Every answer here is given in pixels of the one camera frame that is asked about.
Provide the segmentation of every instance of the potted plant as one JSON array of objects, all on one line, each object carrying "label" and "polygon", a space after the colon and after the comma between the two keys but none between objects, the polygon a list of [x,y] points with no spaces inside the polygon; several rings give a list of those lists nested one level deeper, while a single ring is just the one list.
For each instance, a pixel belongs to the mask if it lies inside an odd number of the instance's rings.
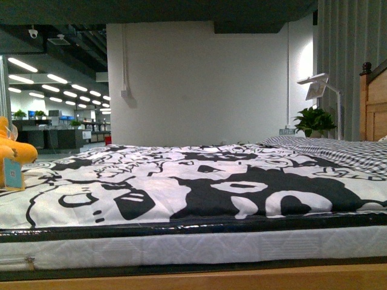
[{"label": "potted plant", "polygon": [[27,114],[23,112],[21,109],[19,109],[17,112],[13,114],[16,120],[23,120],[23,117],[26,117]]},{"label": "potted plant", "polygon": [[294,119],[299,120],[300,123],[295,125],[296,132],[304,131],[306,137],[321,137],[324,131],[329,131],[336,128],[332,121],[332,116],[323,109],[313,109],[313,107],[305,108],[298,113]]},{"label": "potted plant", "polygon": [[72,121],[70,122],[70,126],[73,127],[73,128],[75,128],[75,129],[78,128],[80,125],[81,125],[81,122],[78,121],[78,120],[72,120]]},{"label": "potted plant", "polygon": [[35,117],[38,120],[41,120],[43,116],[47,116],[45,112],[43,112],[43,111],[35,111]]}]

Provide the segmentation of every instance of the security camera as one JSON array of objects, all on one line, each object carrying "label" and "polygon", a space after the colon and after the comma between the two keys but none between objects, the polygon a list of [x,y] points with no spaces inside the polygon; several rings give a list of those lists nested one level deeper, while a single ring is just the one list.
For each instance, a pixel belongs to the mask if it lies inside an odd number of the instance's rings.
[{"label": "security camera", "polygon": [[30,33],[31,38],[37,38],[37,30],[34,29],[33,25],[31,29],[28,29],[28,32]]}]

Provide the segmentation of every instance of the wooden bed frame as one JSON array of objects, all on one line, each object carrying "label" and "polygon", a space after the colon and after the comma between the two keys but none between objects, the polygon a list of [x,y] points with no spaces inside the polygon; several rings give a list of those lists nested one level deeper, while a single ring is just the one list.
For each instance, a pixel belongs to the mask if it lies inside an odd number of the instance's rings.
[{"label": "wooden bed frame", "polygon": [[[360,81],[360,136],[375,141],[387,135],[387,61],[371,72],[363,65]],[[188,274],[130,275],[1,282],[0,289],[387,289],[387,263],[300,266]]]}]

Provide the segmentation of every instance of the white desk lamp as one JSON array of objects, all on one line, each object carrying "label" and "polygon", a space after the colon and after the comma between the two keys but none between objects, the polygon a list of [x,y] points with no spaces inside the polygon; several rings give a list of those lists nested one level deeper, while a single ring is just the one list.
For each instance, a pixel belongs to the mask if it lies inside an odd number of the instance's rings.
[{"label": "white desk lamp", "polygon": [[334,86],[328,84],[328,79],[328,74],[316,74],[315,76],[308,77],[307,79],[299,80],[297,83],[300,85],[312,83],[309,86],[309,91],[305,100],[321,98],[324,94],[325,87],[330,88],[337,94],[337,139],[341,140],[341,97],[343,93]]}]

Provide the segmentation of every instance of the gray curtain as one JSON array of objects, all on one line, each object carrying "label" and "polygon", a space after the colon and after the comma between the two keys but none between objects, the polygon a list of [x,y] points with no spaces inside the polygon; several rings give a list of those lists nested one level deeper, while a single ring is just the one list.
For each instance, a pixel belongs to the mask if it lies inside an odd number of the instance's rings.
[{"label": "gray curtain", "polygon": [[[375,68],[387,59],[387,0],[319,0],[317,24],[317,73],[328,73],[329,83],[343,92],[343,137],[357,141],[362,64]],[[320,100],[335,120],[336,100],[330,89]]]}]

